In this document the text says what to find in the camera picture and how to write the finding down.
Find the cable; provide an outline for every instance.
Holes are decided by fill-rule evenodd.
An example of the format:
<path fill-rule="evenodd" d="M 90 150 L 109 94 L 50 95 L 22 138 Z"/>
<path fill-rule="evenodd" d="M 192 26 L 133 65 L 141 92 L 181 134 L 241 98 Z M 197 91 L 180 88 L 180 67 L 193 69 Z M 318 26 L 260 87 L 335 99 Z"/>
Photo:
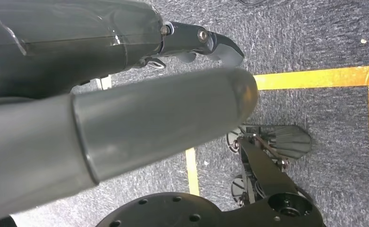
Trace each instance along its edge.
<path fill-rule="evenodd" d="M 255 6 L 255 5 L 258 5 L 259 3 L 262 3 L 262 2 L 267 1 L 267 0 L 257 0 L 255 2 L 251 2 L 251 3 L 247 3 L 244 0 L 237 0 L 237 1 L 239 1 L 239 3 L 241 3 L 245 6 Z"/>

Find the bolt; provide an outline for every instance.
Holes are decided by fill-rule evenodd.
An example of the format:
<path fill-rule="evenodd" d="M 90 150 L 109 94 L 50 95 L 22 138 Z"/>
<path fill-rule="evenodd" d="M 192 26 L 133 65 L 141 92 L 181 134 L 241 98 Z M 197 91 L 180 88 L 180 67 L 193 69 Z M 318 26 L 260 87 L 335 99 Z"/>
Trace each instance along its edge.
<path fill-rule="evenodd" d="M 233 148 L 235 150 L 238 150 L 239 149 L 239 142 L 237 140 L 234 141 L 234 145 L 233 145 Z"/>
<path fill-rule="evenodd" d="M 289 166 L 289 161 L 287 159 L 282 159 L 283 169 L 286 169 Z"/>
<path fill-rule="evenodd" d="M 200 42 L 206 43 L 206 41 L 208 40 L 208 32 L 203 28 L 200 29 L 198 31 L 198 39 Z"/>
<path fill-rule="evenodd" d="M 168 26 L 164 25 L 164 26 L 161 27 L 161 34 L 163 36 L 169 35 L 169 33 L 170 33 L 170 29 L 169 29 Z"/>

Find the circular plate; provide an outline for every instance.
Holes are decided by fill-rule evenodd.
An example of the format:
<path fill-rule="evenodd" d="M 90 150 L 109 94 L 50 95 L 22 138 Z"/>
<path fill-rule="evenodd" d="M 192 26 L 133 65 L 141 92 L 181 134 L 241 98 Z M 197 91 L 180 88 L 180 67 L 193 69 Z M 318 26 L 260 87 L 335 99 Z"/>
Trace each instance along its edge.
<path fill-rule="evenodd" d="M 231 152 L 233 152 L 234 154 L 238 154 L 239 150 L 235 149 L 233 147 L 234 141 L 239 137 L 239 135 L 241 135 L 241 129 L 240 127 L 230 131 L 229 133 L 226 134 L 226 145 L 227 147 L 230 149 Z"/>
<path fill-rule="evenodd" d="M 163 192 L 120 206 L 96 227 L 220 226 L 224 218 L 215 204 L 202 197 Z"/>
<path fill-rule="evenodd" d="M 233 197 L 234 201 L 236 203 L 238 203 L 239 206 L 242 206 L 240 202 L 241 202 L 241 198 L 242 198 L 243 193 L 245 192 L 245 190 L 244 190 L 243 178 L 241 177 L 241 175 L 237 176 L 232 181 L 231 191 L 232 191 L 232 197 Z"/>

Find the black foot plate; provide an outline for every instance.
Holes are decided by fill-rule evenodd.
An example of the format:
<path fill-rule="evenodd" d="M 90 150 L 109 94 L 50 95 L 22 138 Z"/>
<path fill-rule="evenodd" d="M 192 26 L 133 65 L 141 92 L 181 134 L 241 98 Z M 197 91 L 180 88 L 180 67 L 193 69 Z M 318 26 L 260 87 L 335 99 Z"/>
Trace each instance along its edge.
<path fill-rule="evenodd" d="M 239 136 L 252 137 L 259 135 L 276 152 L 289 159 L 299 159 L 311 151 L 311 137 L 300 127 L 295 125 L 261 126 L 240 125 L 226 135 L 226 143 L 230 151 L 237 153 L 234 141 Z"/>

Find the gray carpet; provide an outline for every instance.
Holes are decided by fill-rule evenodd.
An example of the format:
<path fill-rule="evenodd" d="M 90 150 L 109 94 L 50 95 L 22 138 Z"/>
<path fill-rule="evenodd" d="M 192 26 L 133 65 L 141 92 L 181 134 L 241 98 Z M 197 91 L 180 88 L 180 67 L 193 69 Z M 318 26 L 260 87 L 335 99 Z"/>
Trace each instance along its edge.
<path fill-rule="evenodd" d="M 369 0 L 270 0 L 258 7 L 245 7 L 236 0 L 149 2 L 166 20 L 202 25 L 232 38 L 246 55 L 241 67 L 252 73 L 369 65 Z M 191 64 L 175 58 L 163 60 L 168 65 L 165 70 L 129 70 L 113 76 L 112 84 L 116 87 L 219 66 L 202 56 Z M 76 87 L 74 92 L 96 89 L 92 82 Z M 369 227 L 367 89 L 320 88 L 260 94 L 249 122 L 295 123 L 314 139 L 313 152 L 292 164 L 289 174 L 314 197 L 326 225 Z M 222 138 L 196 148 L 196 152 L 201 195 L 223 210 L 235 208 L 230 183 L 240 173 L 236 156 L 224 147 Z M 188 190 L 185 158 L 179 154 L 14 217 L 22 227 L 92 227 L 132 199 L 155 192 Z"/>

